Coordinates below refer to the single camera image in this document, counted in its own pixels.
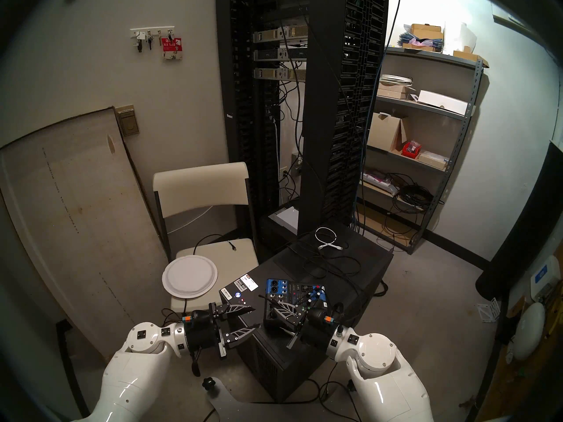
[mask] shelving unit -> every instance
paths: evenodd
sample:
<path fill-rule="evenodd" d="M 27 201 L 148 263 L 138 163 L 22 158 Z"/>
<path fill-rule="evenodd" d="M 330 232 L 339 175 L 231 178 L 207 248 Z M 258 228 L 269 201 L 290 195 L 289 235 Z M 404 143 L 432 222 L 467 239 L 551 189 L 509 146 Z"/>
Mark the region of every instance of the shelving unit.
<path fill-rule="evenodd" d="M 386 96 L 377 96 L 377 101 L 390 102 L 392 104 L 399 104 L 401 106 L 413 107 L 415 109 L 429 111 L 430 113 L 436 113 L 438 115 L 448 116 L 454 119 L 463 119 L 463 115 L 455 113 L 453 111 L 441 109 L 439 107 L 429 106 L 428 104 L 423 104 L 421 102 L 411 101 L 411 100 L 398 100 L 397 98 L 389 98 Z"/>
<path fill-rule="evenodd" d="M 401 163 L 405 163 L 406 166 L 410 166 L 411 168 L 425 169 L 426 172 L 428 172 L 428 175 L 440 176 L 439 185 L 435 193 L 433 193 L 432 202 L 428 207 L 428 210 L 426 210 L 426 212 L 422 214 L 423 217 L 420 224 L 408 221 L 404 218 L 401 218 L 400 215 L 389 212 L 388 209 L 384 209 L 374 203 L 370 203 L 370 201 L 365 196 L 363 196 L 362 199 L 358 198 L 359 202 L 366 204 L 365 206 L 358 205 L 358 212 L 360 213 L 360 226 L 364 226 L 363 212 L 365 209 L 365 229 L 367 231 L 374 233 L 387 242 L 392 243 L 393 245 L 401 249 L 404 249 L 409 254 L 412 254 L 414 248 L 422 238 L 422 235 L 424 234 L 424 231 L 426 230 L 428 223 L 430 222 L 430 219 L 432 218 L 432 215 L 434 214 L 434 211 L 436 210 L 436 207 L 440 202 L 440 199 L 442 198 L 448 180 L 450 179 L 451 172 L 455 166 L 459 152 L 465 140 L 465 136 L 467 134 L 467 130 L 471 121 L 473 107 L 475 106 L 475 102 L 477 100 L 477 92 L 479 91 L 481 76 L 483 74 L 483 61 L 479 60 L 477 62 L 473 62 L 463 58 L 448 56 L 441 53 L 392 47 L 387 50 L 384 60 L 392 60 L 393 56 L 409 57 L 412 60 L 432 61 L 438 63 L 440 66 L 456 66 L 464 68 L 466 70 L 473 70 L 471 87 L 468 88 L 468 90 L 470 91 L 470 94 L 467 97 L 469 101 L 467 103 L 467 108 L 464 115 L 459 115 L 449 110 L 440 109 L 438 107 L 433 107 L 410 100 L 398 100 L 395 98 L 388 98 L 383 96 L 377 96 L 376 98 L 376 103 L 387 103 L 401 106 L 403 109 L 421 110 L 440 116 L 447 116 L 449 118 L 455 119 L 455 123 L 458 124 L 455 126 L 457 129 L 457 139 L 455 140 L 453 149 L 451 151 L 449 162 L 444 169 L 435 168 L 431 165 L 420 162 L 420 160 L 418 160 L 418 157 L 415 159 L 405 157 L 401 154 L 400 151 L 397 150 L 387 152 L 368 146 L 368 151 L 375 151 L 379 154 L 383 153 L 395 160 L 401 160 Z M 408 72 L 409 69 L 405 69 L 405 74 L 408 74 Z M 391 194 L 368 183 L 364 182 L 364 187 L 367 187 L 370 190 L 374 190 L 382 196 L 387 196 L 389 199 L 392 198 Z M 397 232 L 406 231 L 408 232 L 405 234 L 396 234 Z"/>

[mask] label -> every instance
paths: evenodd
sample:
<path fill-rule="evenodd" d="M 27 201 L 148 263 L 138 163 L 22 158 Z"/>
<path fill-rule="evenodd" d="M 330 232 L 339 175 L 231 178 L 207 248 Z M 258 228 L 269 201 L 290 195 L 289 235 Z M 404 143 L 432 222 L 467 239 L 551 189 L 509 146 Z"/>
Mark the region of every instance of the label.
<path fill-rule="evenodd" d="M 253 291 L 255 288 L 258 287 L 258 285 L 254 282 L 252 278 L 248 276 L 248 274 L 243 275 L 242 277 L 240 277 L 240 279 L 242 280 L 243 283 L 246 284 L 246 286 L 250 289 L 250 291 Z"/>
<path fill-rule="evenodd" d="M 167 37 L 162 38 L 163 57 L 168 59 L 182 58 L 182 38 L 174 38 L 172 40 Z"/>
<path fill-rule="evenodd" d="M 243 284 L 243 282 L 239 279 L 235 281 L 235 286 L 241 291 L 244 292 L 247 287 Z"/>
<path fill-rule="evenodd" d="M 547 273 L 547 265 L 545 265 L 541 271 L 536 275 L 536 283 L 542 279 L 542 277 Z"/>
<path fill-rule="evenodd" d="M 225 295 L 225 298 L 227 298 L 227 300 L 232 299 L 231 294 L 228 292 L 228 290 L 227 290 L 225 287 L 223 287 L 223 288 L 221 289 L 221 293 L 223 293 L 223 295 Z"/>

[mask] floor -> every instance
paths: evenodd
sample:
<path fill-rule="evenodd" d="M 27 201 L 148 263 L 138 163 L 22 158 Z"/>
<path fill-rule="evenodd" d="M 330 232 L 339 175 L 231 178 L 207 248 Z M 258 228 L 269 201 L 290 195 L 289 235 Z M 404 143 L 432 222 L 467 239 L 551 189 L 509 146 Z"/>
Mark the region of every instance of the floor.
<path fill-rule="evenodd" d="M 390 246 L 370 233 L 365 235 L 382 246 Z M 436 422 L 465 420 L 469 409 L 459 404 L 476 395 L 492 349 L 496 324 L 482 323 L 475 308 L 475 304 L 486 302 L 475 290 L 480 273 L 478 268 L 427 241 L 412 255 L 396 250 L 384 277 L 388 293 L 373 298 L 356 327 L 359 334 L 375 331 L 397 345 L 426 387 Z M 222 362 L 213 351 L 202 353 L 201 378 L 192 375 L 190 364 L 184 358 L 172 358 L 161 395 L 142 421 L 203 421 L 212 410 L 201 387 L 204 377 L 220 378 L 239 401 L 270 400 L 235 351 Z M 333 366 L 334 362 L 327 360 L 312 378 L 325 382 Z M 91 379 L 101 376 L 101 371 L 77 375 L 82 385 L 81 377 Z M 331 380 L 346 384 L 348 379 L 344 364 L 338 365 Z M 93 389 L 83 388 L 89 407 L 97 400 Z M 305 383 L 288 401 L 306 400 L 315 393 L 314 386 Z M 338 407 L 353 415 L 349 402 L 343 401 Z M 219 418 L 215 413 L 208 420 Z"/>

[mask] knob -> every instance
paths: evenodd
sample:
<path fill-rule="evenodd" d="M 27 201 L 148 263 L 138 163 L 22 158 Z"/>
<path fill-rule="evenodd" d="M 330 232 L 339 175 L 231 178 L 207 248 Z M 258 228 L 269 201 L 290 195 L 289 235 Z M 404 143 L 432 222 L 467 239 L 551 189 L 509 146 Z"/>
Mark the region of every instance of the knob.
<path fill-rule="evenodd" d="M 211 389 L 213 389 L 215 387 L 215 380 L 213 380 L 213 378 L 209 377 L 209 378 L 205 378 L 203 380 L 203 384 L 201 384 L 203 386 L 203 388 L 206 391 L 210 391 Z"/>

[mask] white plate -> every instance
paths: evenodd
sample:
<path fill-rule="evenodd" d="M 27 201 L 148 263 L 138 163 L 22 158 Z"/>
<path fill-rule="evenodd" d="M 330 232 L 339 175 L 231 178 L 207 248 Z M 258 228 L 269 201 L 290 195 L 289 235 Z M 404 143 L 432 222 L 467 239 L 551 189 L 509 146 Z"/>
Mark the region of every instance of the white plate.
<path fill-rule="evenodd" d="M 215 281 L 217 267 L 201 255 L 178 257 L 162 273 L 162 285 L 178 298 L 197 298 L 211 289 Z"/>

